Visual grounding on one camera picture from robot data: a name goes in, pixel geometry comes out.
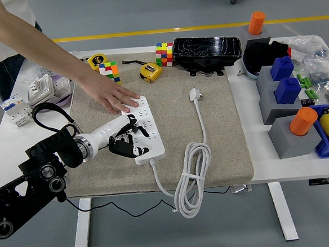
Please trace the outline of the person's hand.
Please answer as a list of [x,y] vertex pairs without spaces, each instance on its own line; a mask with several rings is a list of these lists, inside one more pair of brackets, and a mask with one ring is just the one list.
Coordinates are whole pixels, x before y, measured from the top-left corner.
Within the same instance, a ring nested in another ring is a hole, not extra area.
[[138,107],[138,102],[134,99],[139,99],[137,93],[128,90],[111,79],[98,75],[96,79],[88,84],[88,94],[95,101],[99,102],[111,114],[117,114],[118,111],[124,113],[130,112],[130,107]]

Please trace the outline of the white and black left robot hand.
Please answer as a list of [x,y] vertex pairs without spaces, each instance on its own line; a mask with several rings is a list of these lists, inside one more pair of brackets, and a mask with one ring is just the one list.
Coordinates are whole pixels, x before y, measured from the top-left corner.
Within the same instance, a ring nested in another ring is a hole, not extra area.
[[127,158],[145,155],[149,148],[135,146],[131,135],[138,131],[145,137],[149,136],[136,117],[128,114],[111,120],[90,134],[84,134],[82,137],[86,147],[85,160],[94,158],[98,150],[105,147],[108,147],[110,152]]

